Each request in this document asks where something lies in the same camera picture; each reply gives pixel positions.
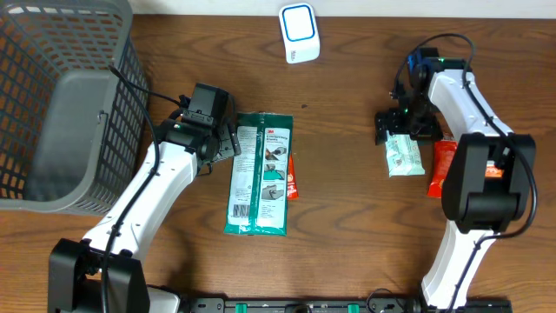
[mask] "basket bottom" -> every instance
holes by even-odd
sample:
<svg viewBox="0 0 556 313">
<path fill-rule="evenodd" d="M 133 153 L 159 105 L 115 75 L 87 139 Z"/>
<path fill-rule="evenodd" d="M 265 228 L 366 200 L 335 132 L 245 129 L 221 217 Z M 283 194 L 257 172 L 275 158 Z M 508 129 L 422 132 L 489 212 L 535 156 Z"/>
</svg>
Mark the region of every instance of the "basket bottom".
<svg viewBox="0 0 556 313">
<path fill-rule="evenodd" d="M 67 196 L 84 179 L 91 158 L 99 112 L 109 86 L 107 70 L 71 70 L 56 83 L 23 199 L 54 201 Z"/>
</svg>

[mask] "green marking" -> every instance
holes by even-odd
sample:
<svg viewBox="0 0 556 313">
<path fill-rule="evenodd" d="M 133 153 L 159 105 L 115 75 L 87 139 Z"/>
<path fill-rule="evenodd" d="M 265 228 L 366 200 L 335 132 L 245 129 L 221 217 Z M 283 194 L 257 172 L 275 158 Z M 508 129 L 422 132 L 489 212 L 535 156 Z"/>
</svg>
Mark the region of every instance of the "green marking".
<svg viewBox="0 0 556 313">
<path fill-rule="evenodd" d="M 347 313 L 359 313 L 359 305 L 349 304 L 347 306 Z"/>
<path fill-rule="evenodd" d="M 242 303 L 236 304 L 235 313 L 247 313 L 247 304 L 242 304 Z"/>
</svg>

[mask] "basket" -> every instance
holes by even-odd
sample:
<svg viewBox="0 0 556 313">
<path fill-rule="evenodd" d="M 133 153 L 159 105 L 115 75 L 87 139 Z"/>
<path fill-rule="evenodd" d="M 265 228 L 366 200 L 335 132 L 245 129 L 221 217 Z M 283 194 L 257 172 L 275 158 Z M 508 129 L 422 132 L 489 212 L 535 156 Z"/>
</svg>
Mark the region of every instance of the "basket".
<svg viewBox="0 0 556 313">
<path fill-rule="evenodd" d="M 0 1 L 0 208 L 102 215 L 129 184 L 147 95 L 125 0 Z"/>
</svg>

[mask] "green package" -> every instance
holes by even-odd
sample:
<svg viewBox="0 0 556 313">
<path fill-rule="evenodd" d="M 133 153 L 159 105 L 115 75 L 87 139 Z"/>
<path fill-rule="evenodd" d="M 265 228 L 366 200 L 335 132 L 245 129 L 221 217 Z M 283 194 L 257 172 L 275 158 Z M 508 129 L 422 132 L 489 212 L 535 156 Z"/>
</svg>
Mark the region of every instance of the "green package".
<svg viewBox="0 0 556 313">
<path fill-rule="evenodd" d="M 288 156 L 294 118 L 239 113 L 237 125 L 242 153 L 234 157 L 224 232 L 286 236 Z"/>
</svg>

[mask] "wooden table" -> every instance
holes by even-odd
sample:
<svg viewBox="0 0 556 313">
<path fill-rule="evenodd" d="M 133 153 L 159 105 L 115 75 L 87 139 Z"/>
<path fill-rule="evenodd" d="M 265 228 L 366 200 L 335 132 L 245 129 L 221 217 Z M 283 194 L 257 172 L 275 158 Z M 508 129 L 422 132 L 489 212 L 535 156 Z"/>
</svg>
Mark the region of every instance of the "wooden table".
<svg viewBox="0 0 556 313">
<path fill-rule="evenodd" d="M 229 297 L 366 297 L 379 287 L 415 294 L 445 229 L 427 174 L 388 178 L 374 145 L 374 113 L 404 55 L 425 37 L 462 32 L 479 48 L 473 71 L 500 118 L 537 144 L 539 214 L 525 236 L 497 242 L 469 296 L 507 296 L 515 312 L 556 306 L 556 21 L 320 18 L 321 56 L 288 65 L 275 17 L 138 16 L 132 36 L 152 89 L 177 97 L 195 82 L 235 95 L 239 111 L 295 117 L 301 198 L 288 236 L 226 236 L 231 162 L 187 188 L 153 242 L 148 283 Z M 457 40 L 442 55 L 466 56 Z M 174 104 L 150 99 L 159 123 Z M 98 217 L 0 213 L 0 311 L 45 311 L 48 256 L 61 237 L 80 239 Z"/>
</svg>

